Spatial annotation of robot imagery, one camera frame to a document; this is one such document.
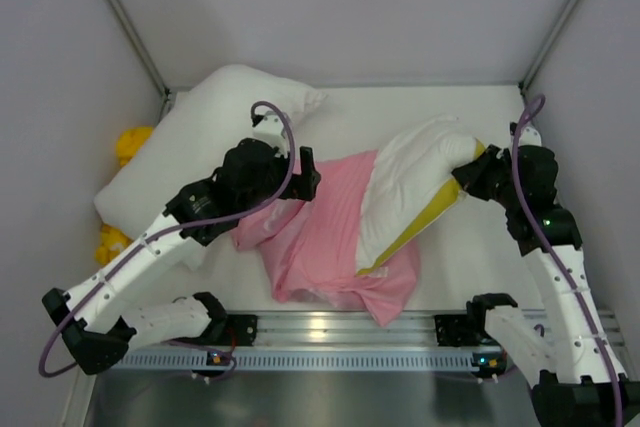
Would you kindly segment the pink pillowcase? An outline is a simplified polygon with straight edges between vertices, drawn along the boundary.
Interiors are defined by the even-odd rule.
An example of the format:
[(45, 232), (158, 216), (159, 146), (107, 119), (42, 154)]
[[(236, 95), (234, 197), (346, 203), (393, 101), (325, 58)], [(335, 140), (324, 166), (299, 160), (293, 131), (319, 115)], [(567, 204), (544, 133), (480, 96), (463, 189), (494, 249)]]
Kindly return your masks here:
[(361, 202), (375, 157), (368, 151), (318, 163), (313, 201), (277, 200), (232, 231), (237, 250), (259, 252), (276, 301), (366, 310), (381, 327), (403, 312), (419, 278), (415, 242), (373, 274), (356, 270)]

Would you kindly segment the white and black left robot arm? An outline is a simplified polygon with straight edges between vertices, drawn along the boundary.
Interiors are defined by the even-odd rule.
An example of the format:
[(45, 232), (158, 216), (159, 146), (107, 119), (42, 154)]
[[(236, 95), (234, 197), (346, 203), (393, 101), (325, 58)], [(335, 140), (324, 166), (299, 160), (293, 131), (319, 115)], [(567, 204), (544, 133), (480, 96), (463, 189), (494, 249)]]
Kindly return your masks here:
[(63, 340), (75, 366), (87, 375), (154, 344), (217, 343), (226, 335), (228, 314), (209, 292), (155, 307), (134, 304), (191, 249), (208, 246), (278, 199), (313, 200), (320, 180), (311, 148), (283, 154), (263, 141), (242, 140), (210, 176), (182, 187), (107, 266), (67, 291), (53, 288), (43, 296), (56, 325), (53, 336)]

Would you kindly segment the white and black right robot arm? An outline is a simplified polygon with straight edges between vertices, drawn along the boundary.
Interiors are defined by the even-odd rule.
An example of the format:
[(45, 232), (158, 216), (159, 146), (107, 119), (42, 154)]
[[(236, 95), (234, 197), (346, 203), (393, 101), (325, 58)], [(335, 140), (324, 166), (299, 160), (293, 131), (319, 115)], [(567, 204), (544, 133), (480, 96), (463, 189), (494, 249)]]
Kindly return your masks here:
[(538, 289), (552, 338), (530, 327), (506, 293), (466, 305), (525, 377), (542, 426), (625, 426), (639, 414), (639, 384), (616, 357), (598, 315), (574, 216), (556, 199), (558, 164), (540, 146), (488, 146), (453, 170), (463, 191), (505, 210), (507, 230)]

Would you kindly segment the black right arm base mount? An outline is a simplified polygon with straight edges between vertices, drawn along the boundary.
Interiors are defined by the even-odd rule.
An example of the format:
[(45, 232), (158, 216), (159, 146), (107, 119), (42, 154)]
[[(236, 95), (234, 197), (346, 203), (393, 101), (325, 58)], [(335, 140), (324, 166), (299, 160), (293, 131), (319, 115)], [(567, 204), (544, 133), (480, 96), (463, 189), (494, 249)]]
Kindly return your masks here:
[(477, 322), (467, 314), (435, 315), (434, 323), (440, 347), (476, 347), (488, 342)]

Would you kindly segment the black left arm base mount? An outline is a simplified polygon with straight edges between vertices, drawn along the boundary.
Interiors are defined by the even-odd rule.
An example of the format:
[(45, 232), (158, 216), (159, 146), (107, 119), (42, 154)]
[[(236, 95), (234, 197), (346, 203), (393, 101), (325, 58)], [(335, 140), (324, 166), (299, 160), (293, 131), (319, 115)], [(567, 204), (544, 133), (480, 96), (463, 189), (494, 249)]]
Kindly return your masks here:
[(213, 327), (195, 338), (177, 338), (173, 342), (212, 347), (251, 347), (257, 336), (258, 320), (252, 314), (228, 314), (225, 320), (217, 320)]

